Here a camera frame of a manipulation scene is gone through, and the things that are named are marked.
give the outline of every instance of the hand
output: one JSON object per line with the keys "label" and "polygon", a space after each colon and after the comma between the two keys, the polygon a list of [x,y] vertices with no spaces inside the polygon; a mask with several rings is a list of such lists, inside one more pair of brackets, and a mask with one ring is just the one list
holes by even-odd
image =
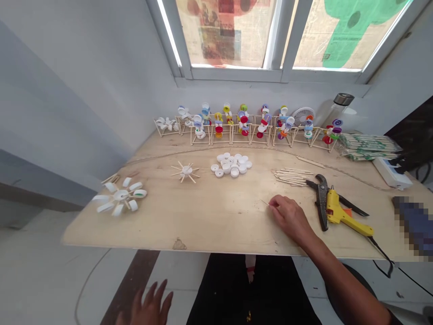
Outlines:
{"label": "hand", "polygon": [[301,248],[305,249],[318,239],[308,223],[304,210],[295,200],[276,195],[269,201],[269,208],[284,233]]}
{"label": "hand", "polygon": [[[141,304],[141,297],[143,296],[144,289],[140,289],[137,292],[132,303],[130,325],[166,325],[173,292],[168,294],[161,307],[161,299],[167,285],[167,280],[162,282],[155,294],[157,285],[158,282],[155,282],[150,287],[143,304]],[[126,325],[122,312],[117,317],[116,325]]]}

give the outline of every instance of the glue gun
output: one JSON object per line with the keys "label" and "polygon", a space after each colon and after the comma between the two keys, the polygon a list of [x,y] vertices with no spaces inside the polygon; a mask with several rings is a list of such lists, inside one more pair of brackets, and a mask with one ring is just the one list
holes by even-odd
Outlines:
{"label": "glue gun", "polygon": [[342,221],[344,224],[359,232],[363,236],[373,236],[373,228],[359,223],[343,210],[340,205],[340,197],[337,192],[335,192],[334,186],[331,187],[327,194],[326,215],[328,221],[331,223],[340,223],[340,221]]}

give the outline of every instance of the plywood tabletop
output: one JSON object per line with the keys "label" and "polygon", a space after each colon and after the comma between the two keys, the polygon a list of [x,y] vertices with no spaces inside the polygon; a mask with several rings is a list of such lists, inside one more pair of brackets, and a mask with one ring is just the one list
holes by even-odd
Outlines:
{"label": "plywood tabletop", "polygon": [[[216,178],[210,166],[217,155],[230,152],[247,155],[253,167],[233,179]],[[328,166],[323,169],[296,156]],[[200,176],[194,184],[181,184],[170,166],[194,163]],[[337,152],[309,148],[295,143],[267,147],[264,144],[189,145],[189,134],[158,133],[146,141],[135,156],[119,170],[124,177],[140,171],[133,181],[141,181],[148,195],[136,212],[121,217],[98,214],[90,202],[69,225],[63,237],[66,245],[127,247],[150,250],[187,250],[268,255],[304,255],[304,252],[278,228],[266,204],[276,194],[286,195],[304,209],[316,234],[340,258],[382,259],[382,255],[361,235],[343,224],[329,224],[322,232],[314,204],[316,193],[309,187],[277,182],[275,170],[291,167],[323,174],[328,185],[370,214],[354,218],[374,228],[374,238],[394,260],[417,260],[405,243],[404,233],[394,214],[393,196],[411,196],[413,201],[433,202],[433,194],[416,180],[401,192],[386,185],[370,162],[351,162]]]}

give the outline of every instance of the bundle of wooden sticks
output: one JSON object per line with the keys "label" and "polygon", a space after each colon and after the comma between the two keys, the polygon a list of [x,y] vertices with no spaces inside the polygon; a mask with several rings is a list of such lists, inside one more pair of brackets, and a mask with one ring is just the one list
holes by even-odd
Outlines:
{"label": "bundle of wooden sticks", "polygon": [[304,169],[284,168],[275,174],[277,181],[291,184],[292,186],[307,186],[305,180],[313,175],[312,172]]}

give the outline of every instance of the pile of white bottle caps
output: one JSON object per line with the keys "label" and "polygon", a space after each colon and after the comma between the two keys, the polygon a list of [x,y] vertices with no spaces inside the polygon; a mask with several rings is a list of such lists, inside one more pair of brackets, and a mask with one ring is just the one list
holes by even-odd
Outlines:
{"label": "pile of white bottle caps", "polygon": [[240,153],[234,156],[225,153],[218,155],[216,159],[221,164],[221,167],[214,164],[211,166],[211,170],[218,178],[223,177],[224,174],[230,174],[233,178],[236,178],[239,174],[246,174],[247,170],[253,166],[253,163],[248,160],[248,156],[242,156]]}

